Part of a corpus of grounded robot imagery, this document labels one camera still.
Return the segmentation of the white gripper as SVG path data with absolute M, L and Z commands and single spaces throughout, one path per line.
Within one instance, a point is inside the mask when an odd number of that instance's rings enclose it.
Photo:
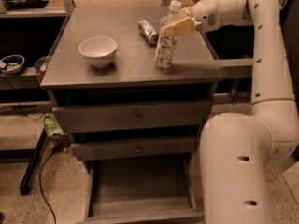
M 200 0 L 192 8 L 180 10 L 186 17 L 173 21 L 160 29 L 163 37 L 189 35 L 197 28 L 202 33 L 218 30 L 222 26 L 242 26 L 249 23 L 247 0 Z

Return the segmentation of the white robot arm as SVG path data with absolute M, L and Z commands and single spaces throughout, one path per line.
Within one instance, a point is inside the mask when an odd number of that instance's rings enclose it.
M 273 224 L 265 161 L 298 146 L 298 111 L 280 25 L 284 0 L 201 0 L 161 25 L 162 37 L 253 25 L 251 113 L 223 113 L 204 126 L 200 167 L 206 224 Z

